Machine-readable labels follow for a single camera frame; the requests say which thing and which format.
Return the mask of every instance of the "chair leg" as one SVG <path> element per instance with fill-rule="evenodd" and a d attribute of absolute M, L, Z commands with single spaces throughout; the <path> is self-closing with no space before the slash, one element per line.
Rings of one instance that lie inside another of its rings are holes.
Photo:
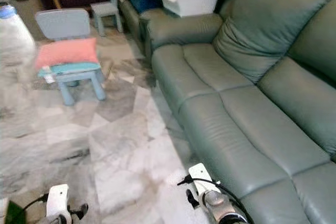
<path fill-rule="evenodd" d="M 105 76 L 103 75 L 101 69 L 96 70 L 96 76 L 100 83 L 103 83 L 105 81 Z"/>
<path fill-rule="evenodd" d="M 72 105 L 74 105 L 75 101 L 72 98 L 72 95 L 70 94 L 66 83 L 64 83 L 64 82 L 58 82 L 58 86 L 59 86 L 59 89 L 61 90 L 61 93 L 62 93 L 62 96 L 63 96 L 63 100 L 64 100 L 64 104 L 66 106 L 72 106 Z"/>
<path fill-rule="evenodd" d="M 96 96 L 98 98 L 98 100 L 105 100 L 106 95 L 104 92 L 104 89 L 101 87 L 100 82 L 97 79 L 97 76 L 95 73 L 93 73 L 92 77 L 91 77 L 91 82 L 92 82 L 92 86 L 93 89 L 95 90 Z"/>
<path fill-rule="evenodd" d="M 105 36 L 105 32 L 104 32 L 103 20 L 97 14 L 96 14 L 96 17 L 97 17 L 98 33 L 99 33 L 99 35 L 101 37 L 104 37 Z"/>
<path fill-rule="evenodd" d="M 121 18 L 119 13 L 116 14 L 116 21 L 117 21 L 117 29 L 120 33 L 123 33 L 123 29 L 122 29 L 122 24 L 121 24 Z"/>
<path fill-rule="evenodd" d="M 97 15 L 93 10 L 92 10 L 92 12 L 93 12 L 93 19 L 95 20 L 94 21 L 94 24 L 95 24 L 94 26 L 95 26 L 96 29 L 98 29 Z"/>

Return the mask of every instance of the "floor tile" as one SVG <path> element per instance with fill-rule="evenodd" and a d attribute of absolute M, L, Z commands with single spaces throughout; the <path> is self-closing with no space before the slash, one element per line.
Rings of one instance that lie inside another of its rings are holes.
<path fill-rule="evenodd" d="M 99 114 L 95 113 L 93 115 L 91 125 L 89 127 L 89 132 L 96 130 L 97 128 L 103 127 L 109 124 L 109 121 L 101 117 Z"/>
<path fill-rule="evenodd" d="M 88 137 L 50 145 L 48 161 L 50 164 L 58 166 L 90 164 L 91 157 Z"/>
<path fill-rule="evenodd" d="M 121 77 L 124 81 L 128 81 L 129 83 L 133 83 L 135 77 L 134 76 L 130 76 L 130 77 Z"/>
<path fill-rule="evenodd" d="M 21 183 L 17 185 L 18 193 L 11 197 L 11 200 L 19 205 L 26 205 L 30 198 L 27 194 L 31 194 L 32 191 L 36 192 L 35 195 L 37 196 L 47 193 L 51 186 L 68 184 L 68 204 L 71 208 L 79 208 L 84 203 L 89 205 L 89 211 L 81 224 L 101 223 L 94 172 L 91 165 L 48 166 L 24 174 L 24 177 L 19 181 Z M 42 214 L 45 213 L 45 205 L 35 207 L 37 208 L 35 212 L 29 211 L 32 214 L 31 218 L 36 217 L 36 212 L 40 213 L 42 211 Z"/>
<path fill-rule="evenodd" d="M 90 133 L 93 161 L 107 155 L 118 158 L 148 141 L 146 117 L 131 113 Z"/>
<path fill-rule="evenodd" d="M 67 141 L 87 135 L 87 128 L 69 123 L 63 126 L 47 129 L 48 144 L 56 144 L 62 141 Z"/>
<path fill-rule="evenodd" d="M 163 223 L 155 207 L 156 193 L 165 177 L 180 166 L 173 146 L 164 139 L 154 140 L 119 159 L 107 156 L 96 162 L 103 223 Z"/>
<path fill-rule="evenodd" d="M 96 113 L 113 122 L 133 111 L 136 87 L 124 80 L 108 80 L 104 86 L 107 98 L 99 102 Z"/>
<path fill-rule="evenodd" d="M 91 125 L 98 101 L 78 101 L 74 106 L 67 107 L 68 117 L 71 122 L 83 127 Z"/>
<path fill-rule="evenodd" d="M 136 90 L 133 111 L 144 112 L 151 98 L 151 91 L 142 87 L 137 87 Z"/>
<path fill-rule="evenodd" d="M 0 141 L 0 171 L 9 175 L 28 172 L 47 163 L 46 134 L 39 132 L 21 138 L 3 138 Z"/>

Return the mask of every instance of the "small blue chair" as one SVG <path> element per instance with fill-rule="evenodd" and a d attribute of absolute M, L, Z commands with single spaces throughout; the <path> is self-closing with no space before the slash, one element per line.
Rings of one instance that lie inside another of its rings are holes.
<path fill-rule="evenodd" d="M 123 32 L 121 19 L 118 10 L 118 0 L 110 0 L 109 2 L 102 2 L 97 4 L 91 4 L 91 9 L 93 13 L 93 17 L 95 19 L 94 24 L 98 33 L 101 37 L 105 36 L 104 32 L 104 24 L 102 21 L 102 17 L 105 16 L 115 16 L 117 29 L 120 33 Z"/>
<path fill-rule="evenodd" d="M 90 35 L 89 15 L 84 9 L 61 9 L 37 12 L 37 24 L 42 33 L 55 41 L 64 39 L 88 38 Z M 104 76 L 97 63 L 80 62 L 50 66 L 50 72 L 41 69 L 40 77 L 52 74 L 61 90 L 64 104 L 74 105 L 75 101 L 68 90 L 68 86 L 78 84 L 79 80 L 90 79 L 99 100 L 106 98 L 101 83 Z"/>

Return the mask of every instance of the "pink cushion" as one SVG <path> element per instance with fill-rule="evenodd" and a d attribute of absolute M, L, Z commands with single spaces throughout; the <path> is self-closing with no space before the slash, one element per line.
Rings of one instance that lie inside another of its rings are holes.
<path fill-rule="evenodd" d="M 75 62 L 98 63 L 95 38 L 62 40 L 41 46 L 35 66 L 40 69 Z"/>

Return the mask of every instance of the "green leather sofa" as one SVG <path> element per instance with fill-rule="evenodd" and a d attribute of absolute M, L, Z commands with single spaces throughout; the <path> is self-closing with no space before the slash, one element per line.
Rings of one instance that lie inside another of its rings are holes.
<path fill-rule="evenodd" d="M 224 0 L 217 0 L 217 7 Z M 179 19 L 179 17 L 165 8 L 149 9 L 142 13 L 138 13 L 129 0 L 120 4 L 120 11 L 124 17 L 125 23 L 131 32 L 140 51 L 150 57 L 152 54 L 151 45 L 145 44 L 146 41 L 146 25 L 153 19 Z"/>
<path fill-rule="evenodd" d="M 336 0 L 228 0 L 147 26 L 161 90 L 257 224 L 336 223 Z"/>

